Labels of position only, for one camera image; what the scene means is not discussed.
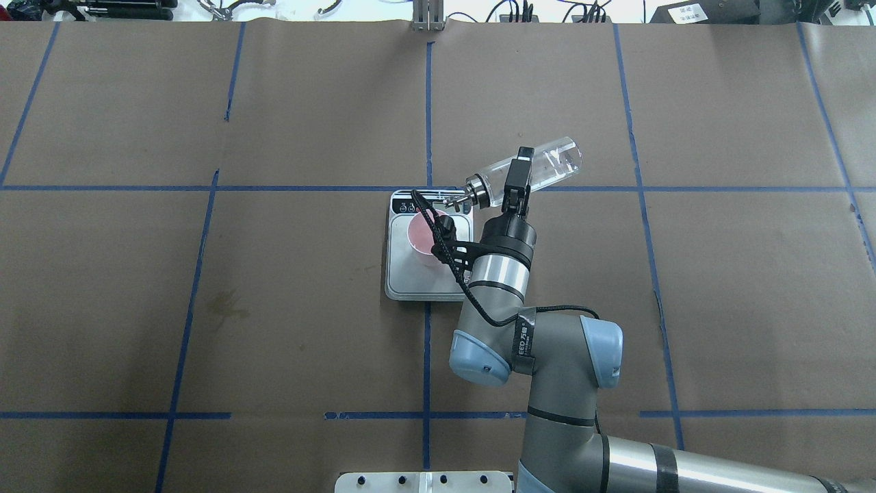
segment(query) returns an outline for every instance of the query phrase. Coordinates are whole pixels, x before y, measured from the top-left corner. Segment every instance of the scale platform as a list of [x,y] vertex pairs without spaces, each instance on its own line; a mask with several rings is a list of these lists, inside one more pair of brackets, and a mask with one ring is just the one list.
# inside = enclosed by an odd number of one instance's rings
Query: scale platform
[[[446,212],[456,223],[456,235],[463,241],[472,241],[474,219],[471,204],[464,204],[456,212],[445,207],[442,200],[461,196],[460,190],[420,190],[437,211]],[[423,264],[407,240],[407,225],[419,214],[413,205],[411,190],[396,190],[389,203],[389,222],[386,226],[386,295],[399,301],[462,301],[465,295],[456,284],[450,268],[444,264]]]

